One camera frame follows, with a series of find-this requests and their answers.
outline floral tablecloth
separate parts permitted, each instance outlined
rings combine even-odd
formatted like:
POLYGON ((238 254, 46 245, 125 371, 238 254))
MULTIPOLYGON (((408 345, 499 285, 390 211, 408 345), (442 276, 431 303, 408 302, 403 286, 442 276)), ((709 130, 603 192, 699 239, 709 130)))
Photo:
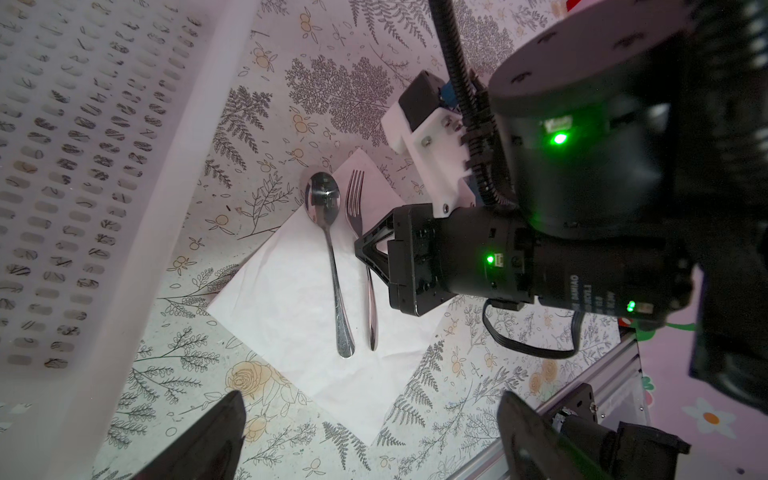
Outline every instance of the floral tablecloth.
MULTIPOLYGON (((564 0, 458 0, 455 10, 465 55, 486 80, 565 15, 564 0)), ((447 78, 425 0, 262 0, 93 479, 137 472, 232 389, 248 411, 238 480, 445 478, 498 436, 502 390, 536 406, 618 344, 612 318, 588 316, 573 359, 518 355, 489 339, 482 299, 456 297, 364 445, 207 315, 239 265, 301 207, 307 166, 333 172, 361 147, 406 202, 429 201, 379 125, 422 69, 447 78)), ((569 317, 527 306, 491 320, 521 341, 568 348, 569 317)))

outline spoon handle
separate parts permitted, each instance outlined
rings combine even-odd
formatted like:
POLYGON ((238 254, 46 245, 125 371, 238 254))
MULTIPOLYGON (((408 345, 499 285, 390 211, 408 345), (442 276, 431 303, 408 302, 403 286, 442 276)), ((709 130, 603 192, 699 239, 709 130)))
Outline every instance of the spoon handle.
POLYGON ((352 339, 352 333, 349 331, 349 323, 346 321, 346 311, 344 310, 344 300, 341 298, 341 287, 339 287, 339 274, 336 272, 336 258, 333 256, 333 244, 331 243, 331 234, 324 228, 326 243, 328 243, 328 253, 331 257, 331 275, 333 277, 333 296, 336 300, 336 350, 341 357, 347 359, 355 352, 355 341, 352 339))

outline metal spoon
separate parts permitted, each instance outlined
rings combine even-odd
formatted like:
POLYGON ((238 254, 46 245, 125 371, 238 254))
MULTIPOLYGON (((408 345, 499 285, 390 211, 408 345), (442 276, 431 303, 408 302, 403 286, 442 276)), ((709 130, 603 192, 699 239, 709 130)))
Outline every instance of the metal spoon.
POLYGON ((339 288, 339 274, 336 272, 336 259, 333 256, 330 227, 339 214, 341 194, 336 181, 326 172, 317 172, 307 182, 304 188, 304 208, 313 222, 323 229, 328 243, 328 253, 331 257, 331 274, 333 276, 333 296, 336 299, 336 350, 343 358, 349 358, 355 352, 355 342, 346 321, 344 301, 339 288))

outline metal fork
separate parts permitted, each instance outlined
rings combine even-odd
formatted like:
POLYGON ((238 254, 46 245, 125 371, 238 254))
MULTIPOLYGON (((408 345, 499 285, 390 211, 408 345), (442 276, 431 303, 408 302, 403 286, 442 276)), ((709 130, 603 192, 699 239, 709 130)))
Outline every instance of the metal fork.
MULTIPOLYGON (((362 181, 366 172, 353 170, 346 188, 346 221, 355 232, 357 238, 362 237, 362 213, 360 201, 362 199, 362 181)), ((376 351, 379 345, 379 318, 376 315, 376 297, 373 295, 373 281, 371 269, 366 267, 368 275, 368 325, 370 327, 371 350, 376 351)))

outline flower sticker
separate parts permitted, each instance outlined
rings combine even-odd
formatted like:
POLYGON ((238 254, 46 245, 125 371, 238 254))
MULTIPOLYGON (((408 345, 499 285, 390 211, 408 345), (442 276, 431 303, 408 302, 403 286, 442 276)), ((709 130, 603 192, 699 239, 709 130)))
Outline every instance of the flower sticker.
POLYGON ((728 426, 736 420, 733 413, 715 410, 707 400, 701 397, 696 399, 696 406, 683 407, 683 411, 697 420, 696 427, 698 427, 699 432, 717 432, 729 439, 736 438, 736 434, 728 426))

